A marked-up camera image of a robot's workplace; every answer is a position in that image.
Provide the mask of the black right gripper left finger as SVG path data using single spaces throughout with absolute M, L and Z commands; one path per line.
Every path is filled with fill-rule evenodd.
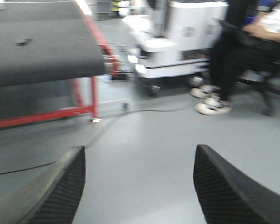
M 0 224 L 71 224 L 85 176 L 85 147 L 72 147 L 35 179 L 0 198 Z

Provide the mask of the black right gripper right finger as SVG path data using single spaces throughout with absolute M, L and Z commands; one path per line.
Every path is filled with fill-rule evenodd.
M 280 224 L 280 195 L 207 145 L 197 145 L 193 182 L 208 224 Z

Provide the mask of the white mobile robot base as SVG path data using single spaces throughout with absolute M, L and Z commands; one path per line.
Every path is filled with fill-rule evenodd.
M 150 96 L 163 80 L 206 71 L 228 6 L 225 0 L 157 0 L 145 14 L 123 19 L 129 27 L 127 59 Z

